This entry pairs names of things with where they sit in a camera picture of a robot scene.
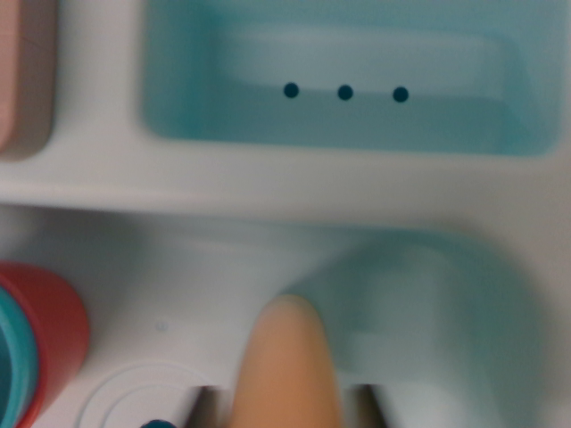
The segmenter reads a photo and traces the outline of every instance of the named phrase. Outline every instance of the drain hole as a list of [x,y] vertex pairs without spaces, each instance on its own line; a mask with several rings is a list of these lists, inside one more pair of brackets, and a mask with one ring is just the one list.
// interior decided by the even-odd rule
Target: drain hole
[[393,98],[397,103],[404,103],[409,99],[409,90],[404,86],[399,86],[394,90]]
[[171,424],[170,422],[156,419],[154,421],[149,422],[148,424],[144,424],[141,428],[177,428],[177,427]]
[[337,95],[344,101],[351,100],[353,98],[353,88],[349,85],[343,85],[337,91]]
[[300,93],[300,88],[295,83],[288,83],[284,86],[284,95],[288,98],[295,98]]

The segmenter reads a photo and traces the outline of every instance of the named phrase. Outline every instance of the blue plastic basin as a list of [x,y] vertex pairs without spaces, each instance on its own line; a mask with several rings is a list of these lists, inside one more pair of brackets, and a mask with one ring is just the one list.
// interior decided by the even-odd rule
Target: blue plastic basin
[[370,234],[285,292],[319,311],[342,386],[383,385],[390,426],[541,426],[541,301],[486,246]]
[[566,0],[147,3],[159,135],[509,155],[558,141]]

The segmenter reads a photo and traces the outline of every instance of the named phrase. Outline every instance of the cup rim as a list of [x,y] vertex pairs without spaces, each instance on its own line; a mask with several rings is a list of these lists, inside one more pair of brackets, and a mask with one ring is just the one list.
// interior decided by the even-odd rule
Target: cup rim
[[0,271],[0,285],[12,296],[14,300],[20,305],[20,308],[31,326],[34,338],[36,339],[37,346],[37,382],[36,392],[34,393],[31,402],[28,405],[28,410],[20,418],[16,428],[30,428],[36,422],[44,402],[46,400],[47,392],[47,377],[48,377],[48,362],[47,362],[47,341],[42,334],[42,325],[37,318],[33,308],[28,302],[26,296],[20,291],[18,286],[10,279],[9,276],[4,275]]
[[8,400],[3,420],[0,422],[0,427],[5,427],[17,424],[26,414],[26,407],[36,395],[39,364],[35,335],[28,318],[17,300],[2,286],[0,286],[0,330],[12,367]]

